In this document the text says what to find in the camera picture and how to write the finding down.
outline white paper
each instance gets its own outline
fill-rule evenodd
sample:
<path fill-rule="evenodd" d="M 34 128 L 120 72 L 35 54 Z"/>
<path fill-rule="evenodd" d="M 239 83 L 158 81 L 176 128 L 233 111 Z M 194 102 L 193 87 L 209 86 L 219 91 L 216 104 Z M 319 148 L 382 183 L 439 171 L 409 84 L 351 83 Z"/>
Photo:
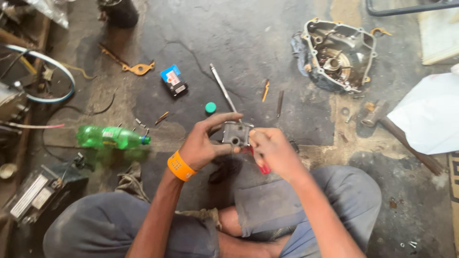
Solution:
<path fill-rule="evenodd" d="M 409 145 L 424 154 L 459 150 L 459 75 L 423 78 L 390 112 Z"/>

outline concrete floor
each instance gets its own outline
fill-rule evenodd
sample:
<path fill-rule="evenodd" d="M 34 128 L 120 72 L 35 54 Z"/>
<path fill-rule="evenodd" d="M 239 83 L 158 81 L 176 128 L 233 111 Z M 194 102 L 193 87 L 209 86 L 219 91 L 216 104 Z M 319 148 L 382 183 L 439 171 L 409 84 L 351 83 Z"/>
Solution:
<path fill-rule="evenodd" d="M 421 65 L 416 15 L 369 17 L 359 0 L 147 0 L 135 5 L 140 12 L 139 23 L 134 29 L 121 30 L 97 21 L 93 1 L 69 3 L 69 30 L 53 26 L 50 35 L 52 57 L 98 76 L 90 81 L 74 72 L 77 92 L 69 104 L 102 110 L 118 87 L 115 102 L 106 113 L 90 117 L 61 110 L 53 116 L 50 123 L 66 124 L 66 129 L 45 131 L 47 144 L 65 147 L 51 147 L 53 152 L 73 158 L 77 152 L 72 148 L 76 146 L 75 130 L 82 124 L 117 126 L 122 122 L 131 129 L 137 125 L 134 118 L 138 118 L 151 126 L 152 144 L 147 148 L 85 153 L 95 165 L 95 172 L 89 174 L 88 194 L 112 191 L 116 174 L 132 160 L 141 159 L 144 189 L 148 196 L 154 195 L 166 159 L 180 147 L 193 124 L 206 118 L 204 105 L 213 101 L 218 111 L 229 111 L 212 80 L 208 68 L 212 62 L 236 108 L 246 115 L 244 119 L 256 126 L 283 129 L 300 144 L 300 156 L 307 167 L 349 164 L 377 181 L 383 204 L 368 257 L 455 256 L 448 175 L 434 177 L 382 127 L 369 129 L 359 123 L 365 102 L 386 99 L 392 108 L 424 76 L 448 71 L 448 66 Z M 298 72 L 290 38 L 314 17 L 367 31 L 384 28 L 393 34 L 378 38 L 379 56 L 369 73 L 372 80 L 363 88 L 365 98 L 319 89 Z M 99 42 L 131 65 L 154 59 L 157 67 L 143 77 L 123 73 L 119 65 L 101 54 Z M 179 99 L 170 97 L 159 76 L 172 64 L 178 65 L 190 87 Z M 262 103 L 266 78 L 271 86 Z M 279 90 L 284 90 L 285 96 L 282 115 L 277 119 Z M 355 114 L 349 124 L 344 123 L 342 107 Z M 45 111 L 42 106 L 36 109 Z M 154 122 L 166 111 L 169 117 L 154 128 Z M 42 119 L 36 116 L 36 123 Z M 348 143 L 338 132 L 345 134 Z M 44 153 L 39 134 L 35 136 L 29 148 L 30 168 L 58 163 Z M 234 189 L 279 179 L 274 174 L 261 175 L 250 157 L 234 158 L 240 160 L 238 174 L 219 185 L 209 185 L 207 179 L 217 166 L 207 166 L 185 185 L 178 209 L 223 208 L 233 203 Z M 398 203 L 396 209 L 389 207 L 392 199 Z M 418 242 L 418 247 L 411 248 L 408 241 Z"/>

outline black metal frame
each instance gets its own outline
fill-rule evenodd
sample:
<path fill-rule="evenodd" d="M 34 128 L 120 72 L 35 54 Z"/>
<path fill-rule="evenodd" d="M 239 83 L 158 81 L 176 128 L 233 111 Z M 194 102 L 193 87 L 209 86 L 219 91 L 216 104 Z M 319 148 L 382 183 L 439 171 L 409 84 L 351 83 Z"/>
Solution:
<path fill-rule="evenodd" d="M 382 17 L 382 16 L 392 16 L 392 15 L 399 15 L 399 14 L 407 14 L 407 13 L 414 13 L 414 12 L 422 12 L 422 11 L 433 11 L 433 10 L 441 10 L 447 8 L 454 8 L 459 7 L 459 0 L 442 0 L 435 4 L 428 4 L 428 5 L 420 5 L 420 6 L 411 6 L 405 8 L 397 8 L 397 9 L 390 9 L 384 11 L 377 11 L 373 8 L 373 3 L 371 0 L 366 0 L 367 3 L 367 11 L 372 16 Z"/>

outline green plastic bottle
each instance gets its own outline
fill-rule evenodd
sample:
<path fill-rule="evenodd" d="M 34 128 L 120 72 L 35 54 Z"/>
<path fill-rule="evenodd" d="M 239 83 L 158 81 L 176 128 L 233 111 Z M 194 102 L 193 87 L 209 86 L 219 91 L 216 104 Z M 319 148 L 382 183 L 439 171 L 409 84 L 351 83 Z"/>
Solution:
<path fill-rule="evenodd" d="M 129 149 L 150 144 L 151 138 L 120 127 L 83 125 L 75 136 L 82 147 Z"/>

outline black container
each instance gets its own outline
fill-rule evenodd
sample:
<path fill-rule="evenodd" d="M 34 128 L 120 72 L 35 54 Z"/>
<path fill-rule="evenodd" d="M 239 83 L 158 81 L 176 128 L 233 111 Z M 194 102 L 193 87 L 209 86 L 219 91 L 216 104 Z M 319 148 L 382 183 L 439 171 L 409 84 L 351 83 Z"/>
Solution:
<path fill-rule="evenodd" d="M 108 23 L 118 28 L 132 28 L 139 20 L 131 0 L 97 0 L 101 12 L 105 12 Z"/>

